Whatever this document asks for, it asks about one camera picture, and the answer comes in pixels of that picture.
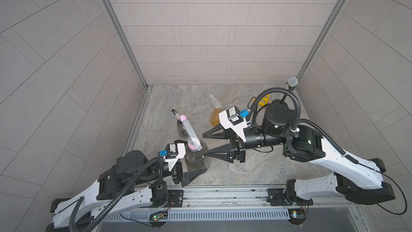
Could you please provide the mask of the orange plastic bottle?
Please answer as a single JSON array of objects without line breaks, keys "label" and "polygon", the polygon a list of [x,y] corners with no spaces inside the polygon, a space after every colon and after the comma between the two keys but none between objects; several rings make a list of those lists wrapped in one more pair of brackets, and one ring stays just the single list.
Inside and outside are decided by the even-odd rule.
[{"label": "orange plastic bottle", "polygon": [[220,116],[219,114],[224,111],[222,108],[214,108],[210,115],[210,123],[212,127],[216,127],[217,125],[220,124]]}]

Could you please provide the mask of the dark grey bottle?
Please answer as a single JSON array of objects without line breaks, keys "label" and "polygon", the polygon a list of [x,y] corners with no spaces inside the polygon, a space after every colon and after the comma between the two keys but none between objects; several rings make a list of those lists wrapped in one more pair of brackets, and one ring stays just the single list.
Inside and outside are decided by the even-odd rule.
[{"label": "dark grey bottle", "polygon": [[188,144],[185,145],[185,162],[189,172],[203,169],[208,170],[210,168],[211,162],[209,158],[204,156],[205,151],[208,150],[208,146],[203,140],[200,140],[200,143],[202,149],[199,151],[191,149]]}]

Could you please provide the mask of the clear spray nozzle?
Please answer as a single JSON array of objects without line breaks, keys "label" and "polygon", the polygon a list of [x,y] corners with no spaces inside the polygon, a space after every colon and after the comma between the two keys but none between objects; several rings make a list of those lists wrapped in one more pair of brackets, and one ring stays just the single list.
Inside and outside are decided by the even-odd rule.
[{"label": "clear spray nozzle", "polygon": [[222,106],[221,102],[214,95],[210,95],[210,99],[211,99],[215,109],[222,109],[223,106]]}]

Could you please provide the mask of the pink grey spray nozzle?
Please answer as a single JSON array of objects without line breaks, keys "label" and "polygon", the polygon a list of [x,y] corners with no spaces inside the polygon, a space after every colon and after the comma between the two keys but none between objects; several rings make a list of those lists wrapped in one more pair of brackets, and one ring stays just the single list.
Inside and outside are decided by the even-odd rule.
[{"label": "pink grey spray nozzle", "polygon": [[191,123],[189,122],[188,118],[185,115],[180,116],[180,121],[183,124],[183,127],[185,128],[189,138],[188,138],[188,147],[192,151],[201,151],[202,150],[202,145],[201,142],[196,135]]}]

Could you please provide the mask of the black white spray nozzle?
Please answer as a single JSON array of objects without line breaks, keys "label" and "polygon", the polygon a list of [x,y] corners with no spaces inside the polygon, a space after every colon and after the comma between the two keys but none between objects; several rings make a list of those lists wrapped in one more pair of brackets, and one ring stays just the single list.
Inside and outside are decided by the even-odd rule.
[{"label": "black white spray nozzle", "polygon": [[173,115],[177,118],[177,120],[181,122],[181,119],[180,119],[181,115],[175,109],[172,109],[171,111]]}]

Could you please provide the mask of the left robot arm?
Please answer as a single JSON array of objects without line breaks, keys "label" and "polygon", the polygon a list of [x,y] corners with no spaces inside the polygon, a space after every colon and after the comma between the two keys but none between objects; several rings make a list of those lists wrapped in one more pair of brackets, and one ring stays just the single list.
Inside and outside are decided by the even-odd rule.
[{"label": "left robot arm", "polygon": [[132,150],[116,160],[91,186],[72,198],[52,201],[52,223],[48,232],[90,232],[104,218],[133,208],[163,208],[148,225],[160,220],[171,207],[181,206],[181,194],[168,190],[166,177],[175,184],[188,186],[207,168],[184,172],[177,150],[161,150],[149,160],[141,151]]}]

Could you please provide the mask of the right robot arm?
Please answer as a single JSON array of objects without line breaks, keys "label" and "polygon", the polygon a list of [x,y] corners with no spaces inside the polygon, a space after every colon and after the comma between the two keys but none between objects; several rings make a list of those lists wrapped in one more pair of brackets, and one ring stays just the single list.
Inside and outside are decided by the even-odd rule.
[{"label": "right robot arm", "polygon": [[271,205],[309,205],[313,198],[323,197],[344,197],[362,205],[395,199],[392,186],[383,179],[386,169],[381,159],[365,160],[334,146],[325,132],[306,119],[301,120],[299,136],[293,137],[289,127],[295,112],[281,100],[266,104],[262,110],[265,113],[261,126],[247,126],[247,111],[239,111],[236,106],[221,112],[220,124],[202,136],[230,143],[208,150],[205,155],[229,163],[244,162],[248,149],[282,146],[283,156],[332,171],[315,179],[289,179],[284,190],[270,189]]}]

